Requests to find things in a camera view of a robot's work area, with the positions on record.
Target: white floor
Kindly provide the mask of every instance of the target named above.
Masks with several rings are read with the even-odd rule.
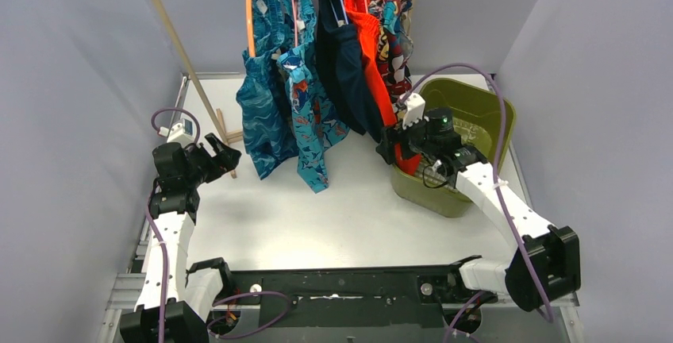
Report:
[[[477,75],[447,77],[486,87]],[[202,80],[213,107],[225,113],[228,131],[240,129],[234,98],[241,82]],[[202,136],[215,133],[192,83],[184,108],[198,117]],[[244,153],[242,142],[233,147]],[[450,264],[475,254],[511,260],[505,241],[475,206],[462,217],[444,218],[399,198],[390,167],[374,148],[369,136],[356,133],[332,147],[325,154],[329,188],[317,195],[298,176],[297,158],[260,181],[244,153],[238,179],[227,175],[198,189],[188,265],[216,256],[232,270]],[[509,154],[501,176],[522,197]]]

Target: wooden frame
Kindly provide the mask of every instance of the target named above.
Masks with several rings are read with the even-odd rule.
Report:
[[[240,141],[242,139],[243,131],[239,130],[227,133],[225,130],[224,119],[222,119],[221,121],[218,119],[215,111],[213,110],[213,106],[210,104],[208,95],[206,95],[206,92],[203,90],[203,85],[201,84],[201,81],[198,79],[198,76],[196,75],[196,71],[194,70],[194,67],[191,64],[191,61],[189,59],[189,56],[187,55],[187,52],[185,51],[183,43],[182,41],[180,41],[178,33],[175,31],[175,27],[173,27],[173,23],[171,22],[171,19],[168,17],[168,13],[166,12],[166,8],[163,6],[163,3],[161,2],[161,0],[151,0],[151,1],[156,9],[156,12],[159,14],[161,22],[163,23],[163,27],[166,29],[166,31],[168,32],[168,36],[173,41],[175,50],[178,52],[178,55],[187,70],[187,75],[189,79],[194,83],[194,87],[198,92],[198,96],[201,97],[203,106],[206,108],[210,120],[213,122],[213,125],[215,126],[217,133],[220,135],[220,139],[225,143],[233,143],[234,141]]]

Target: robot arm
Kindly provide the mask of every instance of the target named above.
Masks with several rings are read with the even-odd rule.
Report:
[[[522,236],[526,254],[533,263],[550,300],[579,289],[579,239],[564,227],[557,229],[521,200],[501,179],[494,184],[493,166],[474,146],[464,145],[453,129],[450,109],[425,111],[425,101],[412,94],[406,102],[404,119],[384,131],[377,152],[392,164],[394,146],[400,144],[402,156],[422,154],[432,169],[446,178],[445,184],[466,195],[505,238],[510,262],[470,258],[461,261],[462,284],[470,290],[509,294],[526,311],[542,305],[542,299],[525,266],[517,242],[496,194],[500,191],[517,232]]]
[[[212,133],[205,136],[213,151],[195,145],[189,133],[152,151],[158,173],[157,189],[149,199],[149,213],[166,245],[164,263],[159,242],[151,235],[147,275],[134,312],[121,317],[120,332],[126,343],[156,341],[161,289],[166,287],[166,341],[209,341],[206,319],[217,297],[233,292],[235,284],[227,263],[217,258],[193,264],[187,271],[187,248],[196,224],[198,186],[233,170],[240,152],[224,145]],[[163,283],[164,265],[168,281]]]

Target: cable tie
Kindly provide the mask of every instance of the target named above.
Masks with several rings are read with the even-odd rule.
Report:
[[[166,241],[157,241],[157,242],[155,242],[154,244],[152,244],[152,247],[154,248],[154,247],[156,247],[156,246],[158,246],[158,245],[161,245],[161,244],[166,245]]]
[[[510,184],[510,182],[508,182],[507,180],[500,179],[497,183],[493,184],[493,188],[491,188],[491,190],[495,191],[496,188],[503,187],[503,186],[506,186],[508,184]]]

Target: laundry basket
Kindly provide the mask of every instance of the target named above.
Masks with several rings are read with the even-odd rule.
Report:
[[[449,107],[453,112],[454,128],[463,137],[463,143],[474,145],[491,163],[493,162],[500,131],[498,96],[454,79],[433,79],[423,86],[420,95],[425,100],[426,110]],[[510,145],[510,137],[517,118],[514,107],[507,100],[505,109],[503,151]],[[498,169],[504,160],[505,153],[500,155],[500,161],[497,162]],[[426,166],[427,162],[423,160],[418,165],[415,175],[411,176],[394,165],[390,181],[395,193],[447,218],[461,216],[469,206],[470,199],[447,187],[436,190],[427,188],[422,179]],[[432,187],[441,184],[444,179],[427,170],[425,182]]]

